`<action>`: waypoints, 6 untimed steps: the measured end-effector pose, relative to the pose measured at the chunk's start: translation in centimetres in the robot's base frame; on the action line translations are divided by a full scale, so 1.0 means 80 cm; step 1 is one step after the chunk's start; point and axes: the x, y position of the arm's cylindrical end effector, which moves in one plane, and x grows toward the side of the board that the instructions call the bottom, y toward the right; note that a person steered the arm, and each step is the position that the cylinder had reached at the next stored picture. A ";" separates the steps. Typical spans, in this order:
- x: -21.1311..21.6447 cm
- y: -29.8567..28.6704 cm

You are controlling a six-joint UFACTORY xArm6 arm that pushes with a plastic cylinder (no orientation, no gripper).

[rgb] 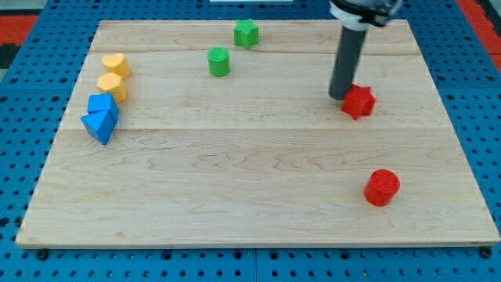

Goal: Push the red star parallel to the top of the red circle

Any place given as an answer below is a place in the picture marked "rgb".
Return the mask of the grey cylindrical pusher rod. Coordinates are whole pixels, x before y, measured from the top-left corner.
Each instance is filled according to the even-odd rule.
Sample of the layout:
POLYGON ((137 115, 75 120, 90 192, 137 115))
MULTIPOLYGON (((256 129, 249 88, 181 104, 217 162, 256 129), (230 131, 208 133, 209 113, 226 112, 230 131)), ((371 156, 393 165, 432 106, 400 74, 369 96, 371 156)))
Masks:
POLYGON ((366 31, 353 31, 342 27, 330 81, 331 98, 343 100, 350 91, 365 38, 366 31))

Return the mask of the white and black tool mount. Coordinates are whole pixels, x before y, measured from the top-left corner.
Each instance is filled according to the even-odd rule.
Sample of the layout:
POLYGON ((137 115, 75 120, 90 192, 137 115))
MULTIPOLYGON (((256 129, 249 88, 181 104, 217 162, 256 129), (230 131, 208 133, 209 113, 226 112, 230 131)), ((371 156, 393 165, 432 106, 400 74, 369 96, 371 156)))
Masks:
POLYGON ((352 31, 384 27, 402 7, 402 0, 329 0, 330 13, 352 31))

